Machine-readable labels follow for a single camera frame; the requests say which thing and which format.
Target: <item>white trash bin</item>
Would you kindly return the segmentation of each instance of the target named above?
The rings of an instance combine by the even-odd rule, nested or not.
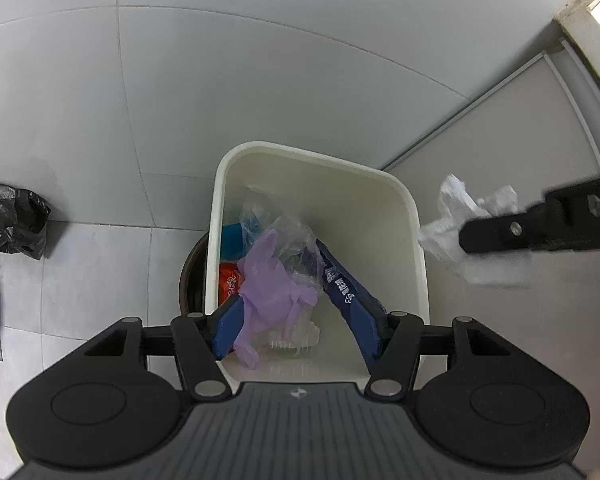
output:
[[[269,142],[247,142],[230,150],[218,166],[206,260],[205,312],[218,307],[222,224],[239,222],[247,187],[271,196],[311,227],[329,251],[387,311],[404,310],[429,322],[424,256],[413,197],[384,171]],[[289,350],[261,355],[255,370],[235,353],[223,361],[232,386],[240,381],[354,381],[369,375],[339,310],[326,294],[313,308],[320,341],[295,356]]]

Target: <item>gray floor tile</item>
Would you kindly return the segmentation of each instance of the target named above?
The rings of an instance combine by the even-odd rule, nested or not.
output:
[[[0,423],[0,478],[9,478],[20,467],[22,467],[22,459],[17,453],[6,425]]]
[[[89,339],[125,316],[147,322],[150,228],[52,222],[42,332]]]
[[[0,325],[40,331],[42,260],[0,253]]]
[[[0,424],[13,394],[42,371],[42,343],[38,333],[14,328],[0,329]]]
[[[202,231],[153,229],[148,264],[148,324],[166,325],[179,316],[178,286],[182,267]]]

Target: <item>purple glove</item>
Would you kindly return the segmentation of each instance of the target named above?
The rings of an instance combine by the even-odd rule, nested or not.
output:
[[[239,294],[244,300],[244,325],[233,348],[248,368],[256,367],[259,354],[251,346],[251,334],[262,332],[284,321],[287,337],[305,306],[318,303],[314,288],[298,285],[286,273],[285,266],[273,258],[277,231],[269,229],[254,242],[238,269],[244,276]]]

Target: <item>black garbage bag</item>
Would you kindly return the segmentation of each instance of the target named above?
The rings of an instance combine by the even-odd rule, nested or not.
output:
[[[0,184],[0,251],[39,260],[46,247],[51,208],[33,191]]]

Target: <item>metal screw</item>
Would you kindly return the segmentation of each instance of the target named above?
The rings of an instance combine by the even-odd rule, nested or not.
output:
[[[201,381],[195,385],[193,391],[200,397],[217,397],[222,395],[226,390],[226,386],[220,381]]]
[[[522,234],[522,225],[520,225],[518,222],[511,222],[509,231],[511,231],[513,236],[520,236]]]
[[[371,383],[371,391],[382,397],[393,397],[401,392],[402,385],[393,379],[378,379]]]
[[[292,397],[295,397],[296,399],[300,400],[300,399],[302,399],[302,397],[307,396],[309,393],[304,388],[301,388],[301,387],[298,386],[298,387],[292,389],[289,392],[289,394]]]
[[[587,195],[587,204],[589,205],[589,212],[600,218],[600,197],[598,195]]]

